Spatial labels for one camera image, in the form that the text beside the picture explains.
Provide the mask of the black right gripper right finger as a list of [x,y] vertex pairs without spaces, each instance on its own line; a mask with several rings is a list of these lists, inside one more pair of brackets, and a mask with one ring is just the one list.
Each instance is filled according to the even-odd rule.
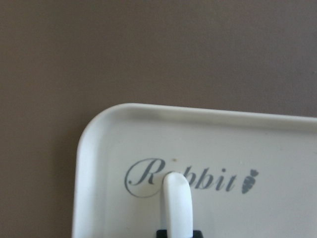
[[193,230],[190,238],[203,238],[203,233],[200,230]]

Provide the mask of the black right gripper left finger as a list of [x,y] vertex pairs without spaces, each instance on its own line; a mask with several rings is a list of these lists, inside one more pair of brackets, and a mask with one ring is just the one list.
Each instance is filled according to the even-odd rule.
[[167,230],[157,230],[156,238],[168,238]]

